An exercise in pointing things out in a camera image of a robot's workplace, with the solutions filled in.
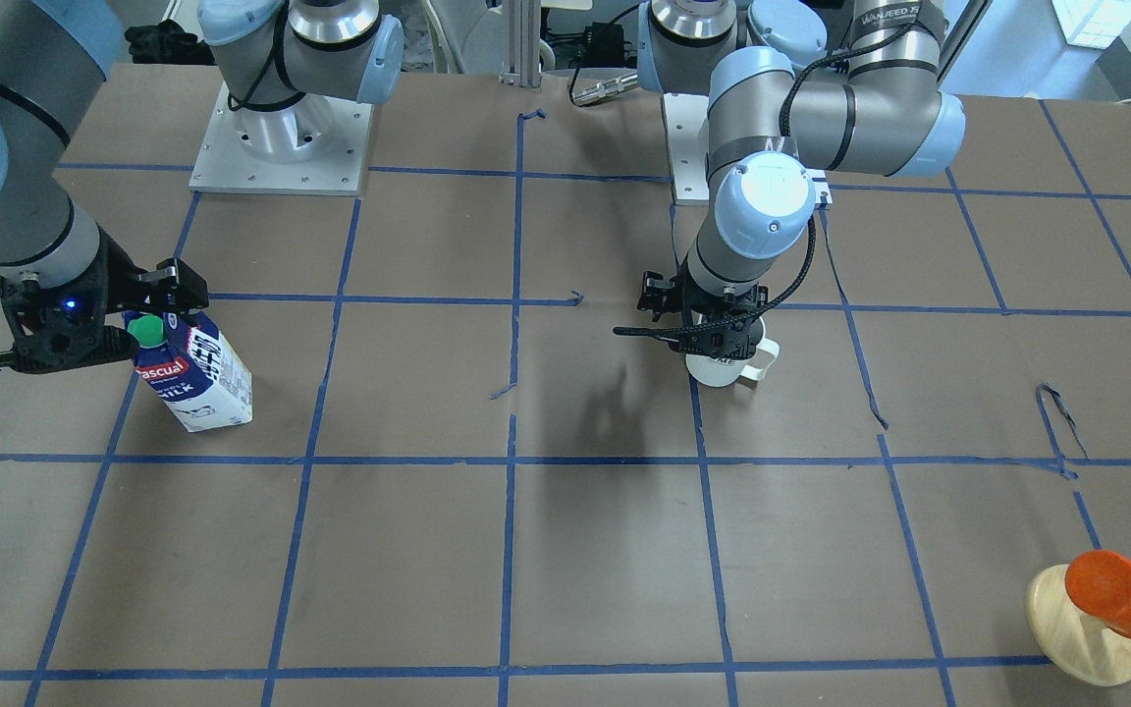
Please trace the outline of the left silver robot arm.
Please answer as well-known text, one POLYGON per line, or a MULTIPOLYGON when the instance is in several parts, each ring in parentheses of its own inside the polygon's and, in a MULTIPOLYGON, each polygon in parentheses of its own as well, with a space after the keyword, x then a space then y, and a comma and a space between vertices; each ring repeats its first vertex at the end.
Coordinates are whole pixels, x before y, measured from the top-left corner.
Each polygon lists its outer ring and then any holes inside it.
POLYGON ((709 210, 676 276, 648 271, 638 308, 677 313, 665 330, 632 328, 682 354, 746 359, 757 319, 782 303, 759 279, 814 229, 814 170, 915 178, 955 161, 961 100, 939 89, 940 1, 857 1, 844 78, 826 28, 798 1, 646 1, 638 81, 705 95, 709 210))

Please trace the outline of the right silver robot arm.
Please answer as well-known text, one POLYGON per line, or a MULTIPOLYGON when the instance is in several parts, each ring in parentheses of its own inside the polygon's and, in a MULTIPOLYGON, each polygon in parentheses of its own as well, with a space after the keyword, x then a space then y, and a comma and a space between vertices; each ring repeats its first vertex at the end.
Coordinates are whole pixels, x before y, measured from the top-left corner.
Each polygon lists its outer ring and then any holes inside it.
MULTIPOLYGON (((375 1, 202 1, 202 43, 226 112, 257 158, 307 158, 331 138, 327 100, 381 104, 402 72, 404 28, 375 1)), ((103 1, 0 1, 0 303, 20 374, 135 357, 107 316, 200 322, 206 281, 179 258, 139 267, 53 173, 123 28, 103 1)))

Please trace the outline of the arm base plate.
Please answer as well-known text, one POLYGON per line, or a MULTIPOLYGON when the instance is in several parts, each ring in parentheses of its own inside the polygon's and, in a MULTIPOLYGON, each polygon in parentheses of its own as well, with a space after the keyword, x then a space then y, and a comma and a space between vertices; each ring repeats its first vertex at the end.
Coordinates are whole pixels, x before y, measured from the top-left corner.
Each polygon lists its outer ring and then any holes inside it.
MULTIPOLYGON (((765 120, 772 126, 776 133, 778 133, 780 104, 780 100, 763 97, 758 98, 757 107, 753 107, 753 111, 762 111, 758 115, 769 113, 769 118, 765 117, 765 120)), ((670 166, 672 166, 673 204, 706 207, 710 204, 710 159, 715 150, 715 146, 711 146, 708 97, 666 93, 663 95, 663 117, 670 166)), ((805 175, 811 180, 817 200, 830 205, 834 197, 826 171, 808 167, 805 175)))
POLYGON ((221 88, 189 187, 198 192, 356 197, 374 107, 305 95, 278 112, 230 111, 221 88))

